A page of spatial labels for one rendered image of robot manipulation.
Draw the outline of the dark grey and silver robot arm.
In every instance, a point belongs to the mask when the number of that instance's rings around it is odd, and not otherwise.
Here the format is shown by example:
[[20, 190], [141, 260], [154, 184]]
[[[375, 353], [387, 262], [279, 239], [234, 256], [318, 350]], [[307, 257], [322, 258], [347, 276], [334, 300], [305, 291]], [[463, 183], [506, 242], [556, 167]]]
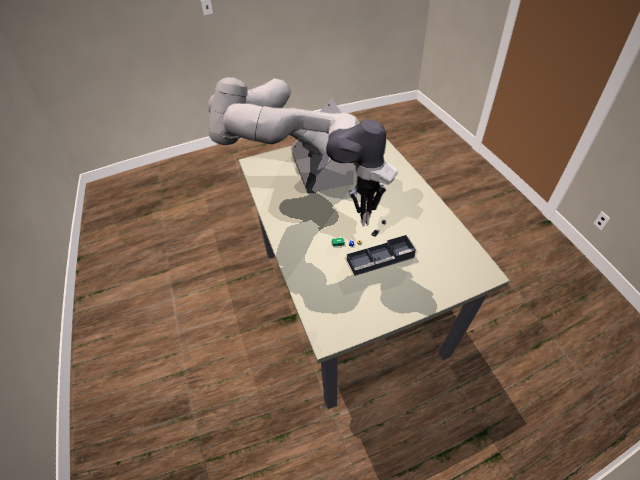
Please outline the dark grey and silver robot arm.
[[362, 179], [389, 185], [398, 173], [384, 160], [386, 131], [378, 121], [360, 123], [348, 113], [282, 108], [291, 90], [275, 78], [247, 91], [244, 82], [227, 77], [215, 90], [208, 101], [209, 137], [217, 144], [231, 145], [240, 138], [275, 144], [290, 135], [313, 157], [327, 152], [335, 162], [354, 163]]

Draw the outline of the black rack of bins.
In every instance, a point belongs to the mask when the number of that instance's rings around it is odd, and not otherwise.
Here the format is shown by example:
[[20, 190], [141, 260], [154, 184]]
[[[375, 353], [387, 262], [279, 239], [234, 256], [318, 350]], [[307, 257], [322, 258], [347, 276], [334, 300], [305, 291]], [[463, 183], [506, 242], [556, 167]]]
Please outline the black rack of bins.
[[404, 235], [387, 240], [387, 243], [384, 244], [349, 253], [347, 261], [356, 276], [412, 259], [415, 257], [415, 253], [416, 249], [413, 244], [407, 235]]

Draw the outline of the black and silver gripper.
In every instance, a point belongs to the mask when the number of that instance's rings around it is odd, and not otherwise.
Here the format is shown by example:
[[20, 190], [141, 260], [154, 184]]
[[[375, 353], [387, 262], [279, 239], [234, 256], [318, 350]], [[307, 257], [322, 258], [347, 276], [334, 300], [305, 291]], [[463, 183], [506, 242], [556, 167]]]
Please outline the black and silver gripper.
[[[367, 226], [369, 226], [369, 219], [370, 219], [370, 215], [372, 214], [372, 210], [377, 209], [378, 204], [381, 200], [381, 197], [385, 193], [385, 191], [386, 189], [384, 185], [380, 185], [380, 182], [376, 182], [372, 180], [370, 181], [364, 180], [357, 175], [357, 185], [353, 191], [352, 190], [349, 191], [349, 194], [353, 199], [357, 213], [360, 213], [360, 217], [361, 217], [360, 222], [363, 227], [365, 226], [365, 223]], [[358, 200], [356, 198], [357, 192], [361, 195], [360, 207], [358, 204]], [[375, 194], [375, 197], [374, 197], [374, 194]], [[366, 200], [367, 200], [367, 205], [366, 205]]]

